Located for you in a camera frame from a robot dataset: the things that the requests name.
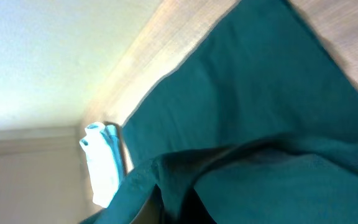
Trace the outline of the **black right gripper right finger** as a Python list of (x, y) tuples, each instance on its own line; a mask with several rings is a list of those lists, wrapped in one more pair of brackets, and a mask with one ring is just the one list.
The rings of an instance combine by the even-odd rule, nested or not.
[(195, 189), (191, 189), (185, 195), (178, 222), (181, 224), (216, 224)]

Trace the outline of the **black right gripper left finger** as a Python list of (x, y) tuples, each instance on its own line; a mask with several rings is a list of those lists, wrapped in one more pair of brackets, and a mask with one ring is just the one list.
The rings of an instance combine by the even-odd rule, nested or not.
[(164, 222), (164, 216), (161, 192), (155, 185), (149, 198), (131, 221), (131, 224), (162, 224)]

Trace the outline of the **black shorts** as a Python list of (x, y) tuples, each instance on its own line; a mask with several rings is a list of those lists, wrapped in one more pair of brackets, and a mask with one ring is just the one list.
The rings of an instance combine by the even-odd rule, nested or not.
[(127, 120), (134, 169), (87, 223), (358, 223), (358, 91), (288, 1), (239, 2)]

